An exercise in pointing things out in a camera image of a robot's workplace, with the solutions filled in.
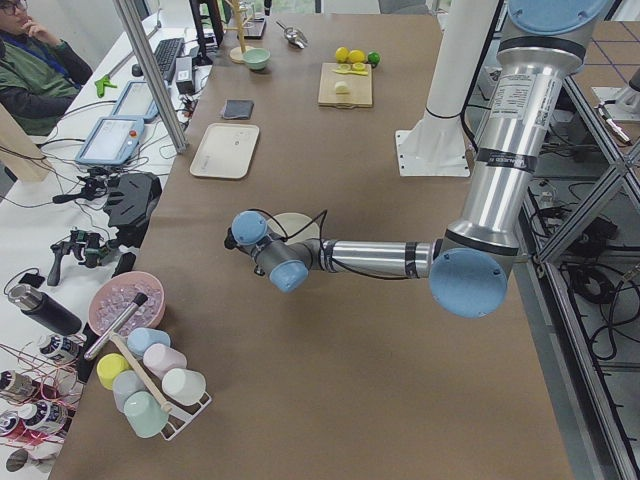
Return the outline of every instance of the white tray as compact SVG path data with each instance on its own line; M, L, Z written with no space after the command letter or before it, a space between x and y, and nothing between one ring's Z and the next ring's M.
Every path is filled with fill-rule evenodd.
M212 123L193 157L191 175L236 180L244 177L259 133L255 125Z

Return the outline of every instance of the green vest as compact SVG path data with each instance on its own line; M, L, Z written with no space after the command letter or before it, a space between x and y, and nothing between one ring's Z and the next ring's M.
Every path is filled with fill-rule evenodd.
M40 53L36 41L29 38L26 46ZM64 42L55 48L39 44L45 46L56 58L56 51L69 48ZM75 97L78 94L78 89L69 80L42 60L8 42L4 42L4 45L7 52L0 59L0 90L9 87L24 88L34 95L48 97ZM59 117L25 118L17 115L13 115L13 118L28 135L49 135L59 120Z

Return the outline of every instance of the wooden cutting board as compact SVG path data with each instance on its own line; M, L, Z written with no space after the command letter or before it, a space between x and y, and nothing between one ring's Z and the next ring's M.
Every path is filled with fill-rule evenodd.
M365 64L369 75L343 75L333 71L337 63L323 63L320 75L318 104L329 107L373 107L373 81L371 65ZM347 82L349 93L336 94L336 82Z

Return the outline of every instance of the green clip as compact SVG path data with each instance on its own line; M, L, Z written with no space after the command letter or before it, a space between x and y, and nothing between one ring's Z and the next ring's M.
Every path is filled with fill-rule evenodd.
M111 83L111 79L109 78L109 75L105 75L100 80L96 80L95 84L96 84L96 90L97 90L97 93L98 93L98 98L104 97L104 89L105 88L107 88L107 87L109 87L109 88L118 88L117 85L114 85L113 83Z

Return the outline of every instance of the hand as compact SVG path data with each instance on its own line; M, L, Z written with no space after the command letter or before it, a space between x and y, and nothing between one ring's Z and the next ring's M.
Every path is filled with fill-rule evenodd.
M62 40L60 40L60 38L49 32L49 30L47 30L45 26L36 22L31 17L29 17L29 20L27 20L27 22L22 25L22 29L31 38L40 40L41 42L46 43L51 47L57 47L62 43Z

